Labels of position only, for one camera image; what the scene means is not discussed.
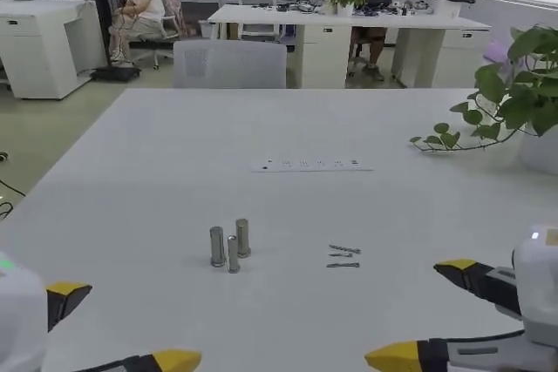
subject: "power strip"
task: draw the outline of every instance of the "power strip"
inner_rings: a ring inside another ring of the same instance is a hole
[[[361,159],[258,159],[251,172],[373,172]]]

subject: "person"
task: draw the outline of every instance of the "person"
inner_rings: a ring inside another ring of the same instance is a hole
[[[370,54],[363,72],[378,82],[384,81],[384,76],[378,68],[378,59],[384,50],[386,32],[387,28],[353,27],[350,34],[350,57],[353,56],[357,42],[365,40],[370,46]]]
[[[112,13],[111,60],[130,61],[130,39],[160,34],[164,16],[163,0],[126,0],[124,7]]]

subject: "metal bolt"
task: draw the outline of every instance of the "metal bolt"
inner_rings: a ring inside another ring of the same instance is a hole
[[[225,266],[227,256],[223,243],[223,229],[221,227],[209,229],[209,237],[211,238],[211,265],[215,267]]]
[[[246,259],[252,254],[248,241],[248,220],[236,220],[236,238],[238,239],[238,257]]]
[[[327,267],[360,267],[360,263],[331,263]]]
[[[360,254],[360,248],[340,247],[340,246],[333,246],[332,244],[330,244],[330,248],[333,248],[334,250],[339,250],[340,252]]]
[[[228,243],[228,272],[235,274],[241,270],[241,265],[238,263],[238,240],[234,235],[227,239]]]

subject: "small screw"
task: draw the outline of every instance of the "small screw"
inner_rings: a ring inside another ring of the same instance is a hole
[[[353,253],[332,253],[331,257],[352,257]]]
[[[333,246],[330,244],[330,248],[334,250],[339,250],[340,252],[349,252],[354,254],[360,254],[360,248],[349,248],[349,247],[340,247],[340,246]]]
[[[360,267],[360,263],[331,263],[327,267]]]

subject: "metal cylinder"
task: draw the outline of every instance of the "metal cylinder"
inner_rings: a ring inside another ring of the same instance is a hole
[[[211,237],[211,265],[215,267],[225,266],[227,256],[223,243],[223,229],[213,227],[209,230],[209,236]]]
[[[238,263],[238,240],[234,235],[227,239],[228,244],[228,272],[235,274],[241,270],[241,265]]]
[[[238,239],[238,257],[245,259],[252,254],[248,241],[248,220],[236,220],[236,238]]]

